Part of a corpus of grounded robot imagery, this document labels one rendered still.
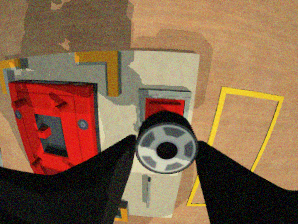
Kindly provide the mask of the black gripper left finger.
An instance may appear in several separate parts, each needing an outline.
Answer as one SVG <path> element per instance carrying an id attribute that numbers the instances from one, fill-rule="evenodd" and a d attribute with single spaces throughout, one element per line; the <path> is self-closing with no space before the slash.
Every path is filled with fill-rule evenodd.
<path id="1" fill-rule="evenodd" d="M 136 141 L 128 135 L 55 175 L 0 167 L 0 208 L 31 224 L 113 224 Z"/>

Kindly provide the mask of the yellow rectangular outline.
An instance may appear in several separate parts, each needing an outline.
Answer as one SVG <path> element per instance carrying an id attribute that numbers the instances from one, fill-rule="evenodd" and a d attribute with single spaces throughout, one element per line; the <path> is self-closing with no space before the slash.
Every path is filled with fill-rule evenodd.
<path id="1" fill-rule="evenodd" d="M 210 144 L 210 145 L 213 144 L 214 136 L 216 136 L 218 123 L 220 123 L 220 117 L 222 115 L 223 100 L 225 100 L 226 93 L 234 93 L 234 95 L 255 96 L 255 97 L 259 97 L 259 99 L 266 99 L 266 100 L 270 99 L 270 100 L 278 101 L 277 108 L 275 108 L 273 121 L 271 121 L 271 123 L 270 123 L 269 131 L 267 131 L 265 140 L 263 140 L 263 145 L 262 145 L 261 149 L 259 149 L 259 153 L 258 153 L 257 159 L 255 159 L 255 161 L 254 161 L 253 168 L 250 169 L 250 172 L 253 172 L 255 165 L 257 165 L 259 159 L 261 159 L 263 149 L 265 149 L 265 147 L 267 145 L 267 140 L 269 140 L 269 137 L 271 136 L 271 131 L 273 131 L 273 128 L 275 125 L 275 120 L 277 120 L 277 117 L 279 115 L 279 109 L 281 109 L 281 107 L 282 107 L 282 100 L 283 100 L 283 97 L 285 97 L 285 96 L 282 97 L 282 96 L 278 96 L 278 95 L 270 95 L 270 93 L 265 93 L 265 92 L 243 91 L 243 89 L 233 89 L 233 88 L 229 88 L 229 87 L 221 87 L 221 96 L 220 96 L 220 100 L 218 100 L 218 105 L 217 105 L 217 109 L 216 109 L 216 119 L 214 119 L 212 133 L 210 133 L 210 137 L 209 137 L 209 141 L 208 141 L 208 144 Z M 194 185 L 193 185 L 192 194 L 190 194 L 189 201 L 188 201 L 188 205 L 190 205 L 190 206 L 198 206 L 198 205 L 205 206 L 205 204 L 190 204 L 190 202 L 192 202 L 192 200 L 193 200 L 194 193 L 196 193 L 196 189 L 197 189 L 198 185 L 200 185 L 200 179 L 198 179 L 198 176 L 197 176 L 196 183 L 194 183 Z M 188 205 L 186 205 L 186 206 L 188 206 Z"/>

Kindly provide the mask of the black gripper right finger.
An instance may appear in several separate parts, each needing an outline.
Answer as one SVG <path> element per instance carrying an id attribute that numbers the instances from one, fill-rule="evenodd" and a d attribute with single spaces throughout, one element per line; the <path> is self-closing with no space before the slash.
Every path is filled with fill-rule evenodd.
<path id="1" fill-rule="evenodd" d="M 298 224 L 298 190 L 285 190 L 198 141 L 197 176 L 210 224 Z"/>

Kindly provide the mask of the black and grey wheel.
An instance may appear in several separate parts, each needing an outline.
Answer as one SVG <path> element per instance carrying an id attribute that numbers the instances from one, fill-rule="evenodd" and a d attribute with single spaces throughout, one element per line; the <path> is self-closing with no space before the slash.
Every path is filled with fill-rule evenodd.
<path id="1" fill-rule="evenodd" d="M 169 141 L 176 145 L 173 152 L 162 153 L 157 145 Z M 138 161 L 148 171 L 173 175 L 185 171 L 196 160 L 198 140 L 190 123 L 176 112 L 157 112 L 146 117 L 136 141 Z"/>

